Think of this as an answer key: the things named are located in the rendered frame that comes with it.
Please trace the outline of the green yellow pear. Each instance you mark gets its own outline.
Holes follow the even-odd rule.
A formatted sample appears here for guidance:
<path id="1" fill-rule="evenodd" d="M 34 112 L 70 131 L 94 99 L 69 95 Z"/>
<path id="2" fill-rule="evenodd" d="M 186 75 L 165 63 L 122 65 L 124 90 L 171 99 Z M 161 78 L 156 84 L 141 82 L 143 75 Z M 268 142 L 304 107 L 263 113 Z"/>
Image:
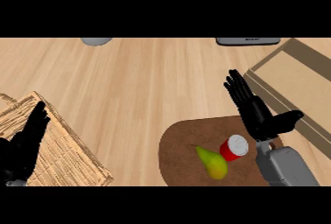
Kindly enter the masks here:
<path id="1" fill-rule="evenodd" d="M 196 146 L 195 149 L 209 177 L 212 179 L 223 179 L 227 175 L 227 162 L 223 156 L 201 146 Z"/>

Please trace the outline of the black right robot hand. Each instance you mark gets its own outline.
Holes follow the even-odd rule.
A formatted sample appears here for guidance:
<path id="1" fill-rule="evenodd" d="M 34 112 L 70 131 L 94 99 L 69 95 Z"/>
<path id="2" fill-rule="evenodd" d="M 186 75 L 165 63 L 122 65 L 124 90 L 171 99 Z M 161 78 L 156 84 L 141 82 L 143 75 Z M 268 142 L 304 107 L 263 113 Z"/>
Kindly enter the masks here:
<path id="1" fill-rule="evenodd" d="M 271 140 L 279 134 L 294 130 L 295 123 L 304 116 L 302 111 L 291 110 L 271 115 L 263 99 L 252 93 L 236 69 L 229 70 L 223 86 L 237 108 L 246 132 L 257 142 Z"/>

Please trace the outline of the brown cutting board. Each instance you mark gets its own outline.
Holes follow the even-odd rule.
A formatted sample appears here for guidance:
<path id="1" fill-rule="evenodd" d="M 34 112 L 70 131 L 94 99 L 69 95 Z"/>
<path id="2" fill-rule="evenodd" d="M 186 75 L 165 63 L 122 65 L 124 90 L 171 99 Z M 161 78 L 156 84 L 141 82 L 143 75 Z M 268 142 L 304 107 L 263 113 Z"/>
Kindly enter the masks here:
<path id="1" fill-rule="evenodd" d="M 218 152 L 230 135 L 248 142 L 248 153 L 229 163 L 227 175 L 209 177 L 195 146 Z M 255 164 L 255 141 L 237 115 L 175 122 L 159 140 L 159 173 L 168 186 L 268 186 Z"/>

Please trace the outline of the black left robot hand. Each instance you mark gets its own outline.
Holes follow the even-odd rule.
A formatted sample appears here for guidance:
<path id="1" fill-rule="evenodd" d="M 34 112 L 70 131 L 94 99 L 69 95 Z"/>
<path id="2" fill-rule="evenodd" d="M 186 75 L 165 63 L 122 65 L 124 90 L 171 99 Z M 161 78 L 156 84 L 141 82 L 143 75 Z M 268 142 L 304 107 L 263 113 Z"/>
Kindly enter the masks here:
<path id="1" fill-rule="evenodd" d="M 0 137 L 0 186 L 25 183 L 36 165 L 36 155 L 50 118 L 39 101 L 28 116 L 25 127 L 10 140 Z"/>

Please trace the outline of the dark grey flat appliance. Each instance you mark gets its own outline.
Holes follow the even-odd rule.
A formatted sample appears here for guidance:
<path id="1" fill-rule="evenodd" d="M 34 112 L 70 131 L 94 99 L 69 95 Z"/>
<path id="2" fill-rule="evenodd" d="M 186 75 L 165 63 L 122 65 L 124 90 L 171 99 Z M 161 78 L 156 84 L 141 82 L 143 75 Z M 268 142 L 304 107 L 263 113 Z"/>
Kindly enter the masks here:
<path id="1" fill-rule="evenodd" d="M 215 42 L 220 46 L 266 46 L 276 45 L 279 38 L 217 38 Z"/>

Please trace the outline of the grey rounded object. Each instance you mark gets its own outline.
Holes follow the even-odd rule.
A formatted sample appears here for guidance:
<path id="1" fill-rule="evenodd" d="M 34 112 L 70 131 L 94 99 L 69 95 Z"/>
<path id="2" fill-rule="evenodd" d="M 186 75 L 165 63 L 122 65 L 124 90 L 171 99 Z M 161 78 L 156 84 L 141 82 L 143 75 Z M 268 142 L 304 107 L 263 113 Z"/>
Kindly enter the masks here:
<path id="1" fill-rule="evenodd" d="M 110 41 L 110 38 L 81 38 L 81 41 L 87 46 L 102 46 Z"/>

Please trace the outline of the red can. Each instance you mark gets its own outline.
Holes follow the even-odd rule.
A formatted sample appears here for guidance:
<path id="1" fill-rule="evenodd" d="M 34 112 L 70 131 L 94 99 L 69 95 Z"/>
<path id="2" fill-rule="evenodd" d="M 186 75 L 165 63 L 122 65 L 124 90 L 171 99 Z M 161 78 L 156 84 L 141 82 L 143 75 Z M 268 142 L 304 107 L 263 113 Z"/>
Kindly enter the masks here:
<path id="1" fill-rule="evenodd" d="M 233 161 L 248 153 L 248 142 L 240 135 L 232 135 L 220 146 L 220 154 L 226 161 Z"/>

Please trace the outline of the wicker basket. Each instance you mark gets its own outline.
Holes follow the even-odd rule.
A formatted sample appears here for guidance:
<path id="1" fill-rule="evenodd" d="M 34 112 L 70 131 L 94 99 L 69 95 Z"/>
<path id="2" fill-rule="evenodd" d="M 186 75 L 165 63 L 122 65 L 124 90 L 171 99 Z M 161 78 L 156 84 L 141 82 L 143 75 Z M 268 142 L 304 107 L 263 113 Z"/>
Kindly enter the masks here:
<path id="1" fill-rule="evenodd" d="M 5 108 L 0 109 L 0 137 L 10 140 L 22 130 L 32 108 L 45 104 L 50 122 L 39 144 L 35 170 L 26 186 L 109 186 L 113 180 L 109 170 L 97 161 L 73 130 L 45 98 L 32 91 L 16 100 L 0 94 Z"/>

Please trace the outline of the cardboard box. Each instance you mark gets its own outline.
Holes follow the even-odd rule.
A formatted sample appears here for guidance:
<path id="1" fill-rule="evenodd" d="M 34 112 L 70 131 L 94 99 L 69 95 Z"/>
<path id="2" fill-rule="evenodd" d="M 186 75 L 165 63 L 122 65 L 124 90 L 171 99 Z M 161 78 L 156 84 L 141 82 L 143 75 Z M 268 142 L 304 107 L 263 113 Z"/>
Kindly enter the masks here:
<path id="1" fill-rule="evenodd" d="M 302 111 L 295 130 L 331 158 L 331 59 L 289 38 L 242 77 L 277 114 Z"/>

